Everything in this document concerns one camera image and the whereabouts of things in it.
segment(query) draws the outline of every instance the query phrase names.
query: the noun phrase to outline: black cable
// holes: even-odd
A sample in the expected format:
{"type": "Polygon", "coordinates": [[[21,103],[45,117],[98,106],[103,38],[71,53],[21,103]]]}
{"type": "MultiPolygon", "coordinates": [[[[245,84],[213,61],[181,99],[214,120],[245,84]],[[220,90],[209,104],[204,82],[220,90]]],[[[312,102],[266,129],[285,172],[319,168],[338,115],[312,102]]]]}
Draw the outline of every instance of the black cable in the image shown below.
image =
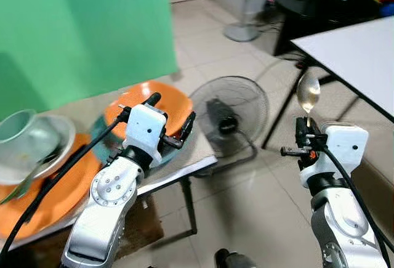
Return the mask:
{"type": "Polygon", "coordinates": [[[30,213],[34,211],[42,199],[47,195],[47,193],[56,185],[56,183],[91,149],[94,147],[95,144],[100,142],[118,123],[128,120],[128,115],[130,114],[130,108],[126,107],[123,109],[122,113],[114,120],[114,122],[109,125],[103,132],[100,133],[92,142],[90,142],[86,147],[84,147],[72,160],[68,163],[65,163],[63,166],[60,167],[59,173],[51,180],[50,183],[43,188],[42,192],[37,195],[37,197],[30,203],[29,207],[25,210],[25,212],[20,216],[18,222],[15,224],[14,228],[12,229],[10,235],[8,236],[4,246],[2,247],[0,253],[0,267],[2,263],[5,261],[6,254],[15,239],[15,236],[18,234],[18,231],[22,227],[23,223],[29,218],[30,213]]]}
{"type": "Polygon", "coordinates": [[[390,260],[388,259],[388,254],[387,250],[385,249],[385,246],[381,244],[381,240],[391,249],[392,252],[394,252],[394,245],[390,242],[390,240],[386,237],[386,235],[383,233],[383,231],[379,228],[379,226],[375,223],[374,218],[372,217],[371,213],[369,212],[367,206],[365,205],[365,202],[363,198],[361,197],[361,194],[357,190],[356,186],[354,185],[352,179],[350,176],[347,174],[346,170],[344,167],[339,163],[338,159],[332,154],[332,152],[328,149],[327,145],[323,147],[323,152],[331,159],[331,161],[334,163],[334,165],[337,167],[339,170],[340,174],[342,177],[344,177],[347,185],[349,186],[350,190],[353,192],[353,195],[355,196],[358,204],[360,205],[361,209],[363,210],[366,219],[371,225],[372,230],[375,232],[376,237],[378,238],[379,246],[382,251],[382,255],[388,265],[390,267],[390,260]]]}

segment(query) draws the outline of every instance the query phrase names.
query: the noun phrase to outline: spoon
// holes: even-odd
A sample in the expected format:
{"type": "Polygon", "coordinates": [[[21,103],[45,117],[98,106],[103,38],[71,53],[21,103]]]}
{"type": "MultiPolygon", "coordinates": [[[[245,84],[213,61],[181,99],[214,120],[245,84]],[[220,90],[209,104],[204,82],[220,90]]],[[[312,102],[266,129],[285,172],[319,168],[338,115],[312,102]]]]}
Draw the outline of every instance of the spoon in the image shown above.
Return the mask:
{"type": "Polygon", "coordinates": [[[297,98],[301,108],[307,112],[307,126],[310,127],[309,113],[316,105],[320,96],[319,80],[311,73],[306,72],[297,85],[297,98]]]}
{"type": "Polygon", "coordinates": [[[26,176],[26,178],[21,181],[21,183],[16,186],[13,191],[8,194],[5,198],[0,200],[0,205],[3,205],[7,203],[8,201],[14,199],[14,198],[21,198],[25,196],[27,191],[30,188],[31,183],[33,182],[34,176],[38,172],[38,170],[41,168],[41,165],[43,163],[47,163],[48,161],[52,160],[58,155],[57,151],[52,152],[50,155],[46,156],[44,159],[40,160],[39,162],[36,163],[36,166],[33,168],[33,170],[26,176]]]}

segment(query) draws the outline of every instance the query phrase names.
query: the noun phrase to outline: green screen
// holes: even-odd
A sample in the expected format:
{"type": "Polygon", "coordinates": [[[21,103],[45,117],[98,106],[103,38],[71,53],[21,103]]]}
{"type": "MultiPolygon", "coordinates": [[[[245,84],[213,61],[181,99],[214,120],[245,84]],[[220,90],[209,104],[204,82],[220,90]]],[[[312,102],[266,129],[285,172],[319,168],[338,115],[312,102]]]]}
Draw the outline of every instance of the green screen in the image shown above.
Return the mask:
{"type": "Polygon", "coordinates": [[[1,0],[0,119],[174,71],[169,0],[1,0]]]}

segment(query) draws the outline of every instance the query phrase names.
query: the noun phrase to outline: electric fan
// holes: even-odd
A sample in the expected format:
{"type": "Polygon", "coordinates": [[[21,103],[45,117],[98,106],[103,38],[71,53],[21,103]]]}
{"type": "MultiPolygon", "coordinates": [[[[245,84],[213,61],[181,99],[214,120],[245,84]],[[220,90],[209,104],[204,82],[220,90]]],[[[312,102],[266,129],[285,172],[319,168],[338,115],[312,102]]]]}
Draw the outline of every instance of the electric fan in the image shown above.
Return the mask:
{"type": "Polygon", "coordinates": [[[253,141],[268,116],[267,96],[256,82],[242,76],[220,77],[202,85],[190,97],[198,124],[217,158],[233,156],[246,147],[252,149],[250,157],[215,167],[215,173],[256,156],[253,141]]]}

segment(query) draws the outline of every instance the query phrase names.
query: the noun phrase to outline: metal table leg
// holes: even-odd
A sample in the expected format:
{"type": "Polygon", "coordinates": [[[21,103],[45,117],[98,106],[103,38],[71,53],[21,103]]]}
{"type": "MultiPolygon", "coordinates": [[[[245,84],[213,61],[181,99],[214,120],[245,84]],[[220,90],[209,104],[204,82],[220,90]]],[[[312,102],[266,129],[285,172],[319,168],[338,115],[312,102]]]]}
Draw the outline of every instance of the metal table leg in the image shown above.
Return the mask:
{"type": "Polygon", "coordinates": [[[351,108],[357,103],[357,101],[360,99],[358,95],[346,106],[346,108],[342,111],[342,113],[338,116],[336,121],[341,121],[343,117],[350,111],[351,108]]]}
{"type": "Polygon", "coordinates": [[[180,185],[182,186],[183,195],[185,197],[187,213],[189,215],[191,234],[197,234],[196,213],[195,207],[193,205],[193,197],[191,195],[190,184],[191,182],[189,177],[180,180],[180,185]]]}
{"type": "Polygon", "coordinates": [[[301,72],[299,73],[297,79],[294,81],[294,84],[291,87],[291,90],[289,91],[289,94],[287,95],[287,98],[284,101],[281,110],[279,111],[278,115],[276,116],[273,124],[271,125],[270,131],[268,132],[267,136],[265,137],[265,140],[261,146],[262,149],[265,149],[267,147],[267,144],[270,141],[272,134],[275,132],[276,126],[281,121],[281,118],[282,118],[284,112],[286,111],[287,106],[289,105],[293,94],[296,93],[298,81],[300,81],[301,77],[305,74],[307,69],[308,69],[308,67],[304,67],[303,69],[301,69],[301,72]]]}

